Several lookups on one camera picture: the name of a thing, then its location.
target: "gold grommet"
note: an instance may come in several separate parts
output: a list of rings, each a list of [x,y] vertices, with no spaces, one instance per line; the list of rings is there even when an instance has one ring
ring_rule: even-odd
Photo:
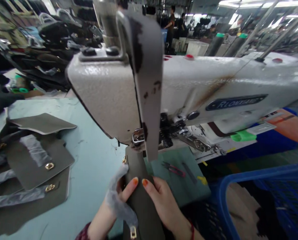
[[[56,186],[54,184],[50,184],[48,187],[46,187],[46,192],[50,192],[51,190],[53,190]]]
[[[51,169],[53,169],[55,167],[55,165],[53,164],[53,163],[47,163],[46,165],[45,165],[45,168],[49,171],[49,170],[51,170]]]
[[[130,234],[131,234],[131,239],[136,239],[137,238],[137,229],[135,226],[132,226],[130,228]]]

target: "red-handled scissors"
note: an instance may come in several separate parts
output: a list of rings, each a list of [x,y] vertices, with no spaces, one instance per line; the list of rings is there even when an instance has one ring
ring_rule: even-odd
[[[185,177],[185,172],[177,169],[175,166],[171,165],[170,163],[163,162],[161,165],[164,166],[166,169],[168,169],[170,172],[173,172],[181,177]]]

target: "painted fingernail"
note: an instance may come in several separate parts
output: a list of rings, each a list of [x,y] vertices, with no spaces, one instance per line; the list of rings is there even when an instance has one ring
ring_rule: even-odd
[[[134,185],[137,185],[139,182],[139,179],[138,179],[138,177],[135,177],[134,179],[132,179],[132,181],[133,181]]]
[[[146,180],[146,179],[142,179],[142,184],[143,184],[144,187],[147,186],[147,184],[148,184],[148,180]]]

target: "sleeve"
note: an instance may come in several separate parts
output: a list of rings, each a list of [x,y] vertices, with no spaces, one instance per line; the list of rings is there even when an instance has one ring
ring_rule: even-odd
[[[76,236],[75,240],[89,240],[88,237],[88,228],[90,226],[90,223],[88,223],[82,230],[81,232]]]

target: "hand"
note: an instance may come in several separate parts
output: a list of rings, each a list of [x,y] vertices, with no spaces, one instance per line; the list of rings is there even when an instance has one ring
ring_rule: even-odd
[[[152,199],[162,223],[173,233],[175,239],[191,239],[191,223],[180,211],[169,185],[158,177],[153,177],[153,181],[155,186],[146,179],[142,180],[142,184]],[[194,239],[204,240],[196,229]]]
[[[146,179],[142,180],[142,184],[152,199],[161,221],[174,234],[187,219],[181,213],[167,182],[158,177],[153,177],[153,180],[155,187]]]
[[[131,196],[133,191],[136,189],[138,185],[138,178],[135,177],[132,179],[125,189],[122,191],[122,179],[118,181],[117,184],[117,192],[121,201],[126,202],[128,198]],[[108,232],[112,228],[115,223],[117,217],[112,211],[112,209],[105,203],[105,200],[102,202],[97,214],[92,220],[89,228],[88,228],[88,237],[90,240],[101,240],[105,239]]]

